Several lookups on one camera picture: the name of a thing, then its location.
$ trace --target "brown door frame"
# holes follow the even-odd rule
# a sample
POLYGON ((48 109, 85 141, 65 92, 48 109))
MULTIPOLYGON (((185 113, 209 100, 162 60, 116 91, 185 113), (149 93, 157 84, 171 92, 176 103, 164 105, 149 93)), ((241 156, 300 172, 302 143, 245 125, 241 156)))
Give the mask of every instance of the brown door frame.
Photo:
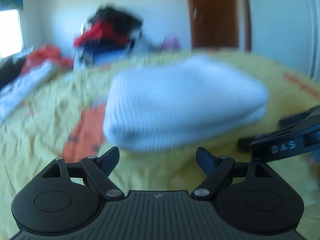
MULTIPOLYGON (((189 17, 190 17, 190 28, 191 28, 191 38, 192 38, 192 47, 195 46, 195 35, 196 35, 196 31, 195 31, 195 26, 194 26, 194 19, 193 19, 193 12, 194 9, 196 7, 194 0, 188 0, 188 5, 189 5, 189 17)), ((244 32, 244 41, 239 41, 239 44, 241 42, 244 43, 244 50, 248 50, 251 51, 252 49, 252 30, 251 30, 251 16, 250 16, 250 2, 249 0, 243 0, 243 4, 242 4, 243 8, 242 8, 242 17, 241 19, 242 24, 241 24, 241 28, 242 30, 238 30, 238 36, 239 33, 242 31, 244 32)))

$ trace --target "red clothing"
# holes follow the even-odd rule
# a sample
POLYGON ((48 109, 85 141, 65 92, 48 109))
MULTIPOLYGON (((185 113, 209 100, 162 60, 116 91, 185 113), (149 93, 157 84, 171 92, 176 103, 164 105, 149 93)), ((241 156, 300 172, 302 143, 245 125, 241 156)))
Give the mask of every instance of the red clothing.
POLYGON ((78 37, 73 45, 80 47, 85 44, 86 41, 99 41, 99 40, 114 40, 119 45, 126 45, 129 39, 124 34, 116 33, 111 24, 106 22, 97 22, 92 25, 91 30, 86 31, 83 35, 78 37))
POLYGON ((32 52, 26 59, 26 62, 20 72, 20 76, 27 74, 31 69, 39 67, 45 60, 50 60, 60 68, 73 68, 73 59, 62 57, 61 50, 55 46, 44 46, 43 48, 32 52))

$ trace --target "white cloth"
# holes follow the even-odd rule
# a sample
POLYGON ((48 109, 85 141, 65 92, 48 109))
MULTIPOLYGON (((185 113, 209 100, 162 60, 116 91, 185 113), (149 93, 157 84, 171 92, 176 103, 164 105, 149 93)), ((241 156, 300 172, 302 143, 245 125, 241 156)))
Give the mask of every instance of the white cloth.
POLYGON ((0 91, 0 124, 54 69, 50 61, 18 77, 0 91))
POLYGON ((258 121, 267 101, 268 90, 261 82, 198 55, 116 76, 103 131, 118 147, 166 150, 258 121))

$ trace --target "window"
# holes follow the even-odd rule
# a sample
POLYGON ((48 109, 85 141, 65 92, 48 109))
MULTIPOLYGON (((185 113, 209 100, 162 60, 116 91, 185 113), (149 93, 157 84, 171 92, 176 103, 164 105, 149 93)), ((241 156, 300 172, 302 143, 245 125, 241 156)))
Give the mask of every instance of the window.
POLYGON ((0 12, 0 59, 22 50, 18 10, 0 12))

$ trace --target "pile of clothes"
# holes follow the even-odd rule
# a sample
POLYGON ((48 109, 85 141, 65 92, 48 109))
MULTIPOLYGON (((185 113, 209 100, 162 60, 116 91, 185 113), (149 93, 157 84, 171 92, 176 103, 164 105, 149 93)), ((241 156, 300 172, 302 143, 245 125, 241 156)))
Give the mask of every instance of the pile of clothes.
POLYGON ((61 56, 61 50, 44 46, 26 50, 0 66, 0 125, 36 87, 58 68, 72 69, 73 59, 61 56))
POLYGON ((91 29, 78 37, 74 46, 93 55, 129 49, 133 32, 140 33, 143 25, 141 20, 112 7, 98 9, 89 23, 91 29))

